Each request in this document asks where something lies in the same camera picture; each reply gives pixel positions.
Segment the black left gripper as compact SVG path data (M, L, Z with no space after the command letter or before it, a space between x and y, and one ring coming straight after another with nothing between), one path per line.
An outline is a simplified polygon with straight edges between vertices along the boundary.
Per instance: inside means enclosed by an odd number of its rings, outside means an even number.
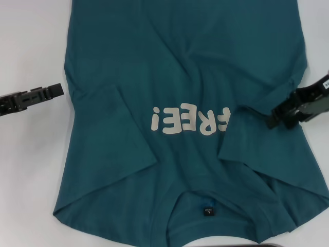
M1 116L27 110L28 107L22 100L22 96L27 93L27 91L15 92L1 96ZM60 83L48 87L38 87L28 93L27 104L35 105L62 95L64 95L64 92Z

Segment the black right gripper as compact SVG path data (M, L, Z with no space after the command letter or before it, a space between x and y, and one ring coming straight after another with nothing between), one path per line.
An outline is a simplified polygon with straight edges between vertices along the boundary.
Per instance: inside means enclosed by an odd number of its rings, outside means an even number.
M271 111L266 124L269 129L280 123L287 129L292 129L300 122L311 120L325 112L328 112L328 74L312 85L291 92L289 97Z

